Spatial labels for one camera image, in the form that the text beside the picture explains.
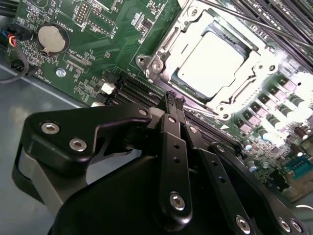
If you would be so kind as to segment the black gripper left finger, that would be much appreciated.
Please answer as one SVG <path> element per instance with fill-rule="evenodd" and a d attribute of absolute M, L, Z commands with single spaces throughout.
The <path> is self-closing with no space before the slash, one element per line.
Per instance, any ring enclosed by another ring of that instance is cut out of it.
<path fill-rule="evenodd" d="M 177 98 L 170 91 L 149 109 L 128 103 L 30 115 L 13 171 L 16 186 L 56 218 L 78 191 L 133 160 L 153 157 L 157 222 L 186 226 L 193 207 Z"/>

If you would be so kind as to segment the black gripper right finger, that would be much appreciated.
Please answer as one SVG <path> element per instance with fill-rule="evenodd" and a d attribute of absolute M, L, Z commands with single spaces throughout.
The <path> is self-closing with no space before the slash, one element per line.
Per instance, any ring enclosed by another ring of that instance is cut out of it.
<path fill-rule="evenodd" d="M 224 235 L 305 235 L 303 223 L 219 142 L 207 145 L 199 131 L 187 124 L 183 106 L 176 99 L 176 111 L 182 121 L 183 135 L 207 192 L 203 203 L 213 197 L 220 213 L 218 222 Z"/>

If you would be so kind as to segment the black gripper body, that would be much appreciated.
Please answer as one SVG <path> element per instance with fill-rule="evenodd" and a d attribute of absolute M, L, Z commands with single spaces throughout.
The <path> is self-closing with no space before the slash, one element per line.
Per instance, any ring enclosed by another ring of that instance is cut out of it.
<path fill-rule="evenodd" d="M 211 186 L 190 171 L 193 216 L 181 235 L 231 235 Z M 165 235 L 157 222 L 157 161 L 133 160 L 72 195 L 55 218 L 57 235 Z"/>

